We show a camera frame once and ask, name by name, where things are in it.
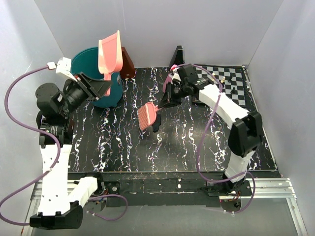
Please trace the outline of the pink hand brush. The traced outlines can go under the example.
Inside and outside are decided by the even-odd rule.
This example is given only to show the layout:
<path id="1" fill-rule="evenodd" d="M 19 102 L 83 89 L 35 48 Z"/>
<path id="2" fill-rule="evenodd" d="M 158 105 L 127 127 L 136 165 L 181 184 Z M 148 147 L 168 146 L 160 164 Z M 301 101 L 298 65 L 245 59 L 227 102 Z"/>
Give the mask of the pink hand brush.
<path id="1" fill-rule="evenodd" d="M 153 102 L 147 102 L 137 110 L 140 130 L 145 130 L 156 121 L 158 110 L 158 106 Z"/>

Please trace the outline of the pink dustpan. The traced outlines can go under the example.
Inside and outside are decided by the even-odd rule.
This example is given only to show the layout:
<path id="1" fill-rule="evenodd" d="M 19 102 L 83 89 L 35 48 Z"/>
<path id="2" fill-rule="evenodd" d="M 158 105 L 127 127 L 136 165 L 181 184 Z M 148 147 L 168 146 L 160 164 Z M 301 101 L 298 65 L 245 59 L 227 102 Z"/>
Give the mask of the pink dustpan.
<path id="1" fill-rule="evenodd" d="M 98 41 L 98 70 L 104 80 L 111 81 L 111 76 L 123 67 L 120 31 Z"/>

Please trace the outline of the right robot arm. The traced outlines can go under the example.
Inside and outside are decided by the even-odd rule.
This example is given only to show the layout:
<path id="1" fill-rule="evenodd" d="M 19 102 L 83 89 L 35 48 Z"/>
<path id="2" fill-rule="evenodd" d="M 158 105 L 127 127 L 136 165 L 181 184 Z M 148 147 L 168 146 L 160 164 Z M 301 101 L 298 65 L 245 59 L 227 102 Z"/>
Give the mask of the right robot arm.
<path id="1" fill-rule="evenodd" d="M 231 151 L 223 179 L 223 191 L 234 195 L 244 181 L 249 161 L 262 142 L 262 117 L 259 112 L 249 112 L 232 101 L 222 90 L 223 85 L 212 73 L 198 77 L 198 65 L 182 64 L 170 68 L 163 85 L 164 96 L 158 108 L 170 108 L 181 104 L 183 98 L 192 96 L 210 107 L 213 115 L 219 115 L 230 129 L 228 147 Z"/>

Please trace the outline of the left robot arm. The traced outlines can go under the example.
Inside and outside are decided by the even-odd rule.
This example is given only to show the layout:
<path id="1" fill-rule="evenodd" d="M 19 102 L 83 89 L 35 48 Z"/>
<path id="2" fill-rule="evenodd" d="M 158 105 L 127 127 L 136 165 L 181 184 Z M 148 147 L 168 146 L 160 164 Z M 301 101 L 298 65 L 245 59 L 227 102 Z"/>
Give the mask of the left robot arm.
<path id="1" fill-rule="evenodd" d="M 112 86 L 112 81 L 93 79 L 84 73 L 70 75 L 63 89 L 53 83 L 40 85 L 35 96 L 39 108 L 37 125 L 43 173 L 41 199 L 30 226 L 45 230 L 78 229 L 83 208 L 91 195 L 104 193 L 99 174 L 85 174 L 68 191 L 68 161 L 72 149 L 74 121 L 71 114 L 85 101 L 98 101 Z"/>

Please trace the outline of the pink metronome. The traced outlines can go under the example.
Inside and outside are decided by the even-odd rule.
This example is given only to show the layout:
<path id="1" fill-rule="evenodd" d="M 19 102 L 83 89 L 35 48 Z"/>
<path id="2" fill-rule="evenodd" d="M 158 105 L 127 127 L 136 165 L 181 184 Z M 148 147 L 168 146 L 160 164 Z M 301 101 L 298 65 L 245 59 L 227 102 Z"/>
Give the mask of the pink metronome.
<path id="1" fill-rule="evenodd" d="M 168 75 L 167 75 L 167 77 L 166 77 L 166 79 L 165 79 L 165 81 L 163 83 L 163 89 L 162 89 L 163 93 L 165 93 L 165 91 L 166 91 L 167 84 L 172 82 L 172 78 L 173 78 L 173 75 L 174 75 L 174 70 L 176 68 L 177 68 L 177 65 L 175 65 L 175 64 L 171 66 L 170 71 L 169 71 L 169 73 L 168 73 Z"/>

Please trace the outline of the brown wooden metronome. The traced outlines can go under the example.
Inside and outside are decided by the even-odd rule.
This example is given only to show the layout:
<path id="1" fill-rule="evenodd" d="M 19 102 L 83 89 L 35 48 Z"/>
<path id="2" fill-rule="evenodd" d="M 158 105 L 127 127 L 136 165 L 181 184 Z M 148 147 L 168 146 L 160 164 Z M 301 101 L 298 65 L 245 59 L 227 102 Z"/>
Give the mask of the brown wooden metronome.
<path id="1" fill-rule="evenodd" d="M 125 47 L 122 47 L 122 56 L 123 67 L 120 70 L 120 75 L 123 79 L 131 79 L 135 76 L 135 67 Z"/>

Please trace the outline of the black metronome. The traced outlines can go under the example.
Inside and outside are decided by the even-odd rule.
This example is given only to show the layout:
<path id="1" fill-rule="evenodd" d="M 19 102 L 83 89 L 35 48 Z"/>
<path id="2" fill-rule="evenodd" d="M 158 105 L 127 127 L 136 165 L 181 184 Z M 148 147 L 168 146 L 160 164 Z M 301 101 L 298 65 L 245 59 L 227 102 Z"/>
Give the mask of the black metronome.
<path id="1" fill-rule="evenodd" d="M 173 65 L 185 64 L 184 48 L 182 45 L 178 45 L 173 53 L 172 59 L 170 60 L 169 67 Z"/>

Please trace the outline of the black white chessboard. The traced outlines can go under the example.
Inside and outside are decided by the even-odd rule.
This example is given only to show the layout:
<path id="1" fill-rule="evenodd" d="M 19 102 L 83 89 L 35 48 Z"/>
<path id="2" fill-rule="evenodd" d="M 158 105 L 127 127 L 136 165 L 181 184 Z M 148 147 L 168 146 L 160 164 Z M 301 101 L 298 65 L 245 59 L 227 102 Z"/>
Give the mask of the black white chessboard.
<path id="1" fill-rule="evenodd" d="M 240 68 L 236 67 L 224 67 L 224 66 L 212 66 L 212 65 L 200 65 L 211 73 L 216 73 L 216 78 L 221 82 L 225 77 L 225 82 L 222 84 L 222 92 L 226 94 L 234 103 L 245 108 L 245 89 L 243 84 L 243 77 Z M 228 77 L 232 76 L 231 83 L 228 81 Z M 232 88 L 236 88 L 237 93 L 231 94 Z"/>

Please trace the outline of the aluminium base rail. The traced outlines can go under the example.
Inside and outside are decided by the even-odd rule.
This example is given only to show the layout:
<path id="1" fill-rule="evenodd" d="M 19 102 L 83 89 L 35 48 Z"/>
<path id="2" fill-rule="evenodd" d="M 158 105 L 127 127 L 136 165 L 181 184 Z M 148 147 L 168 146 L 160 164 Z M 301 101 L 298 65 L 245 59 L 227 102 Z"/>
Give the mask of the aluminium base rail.
<path id="1" fill-rule="evenodd" d="M 101 175 L 99 180 L 103 193 L 124 195 L 129 206 L 192 206 L 208 203 L 210 207 L 218 207 L 220 200 L 232 198 L 232 194 L 226 193 L 222 186 L 215 187 L 212 183 L 186 175 L 153 178 L 109 174 Z M 238 191 L 241 193 L 239 200 L 286 199 L 298 235 L 307 234 L 289 178 L 247 178 Z"/>

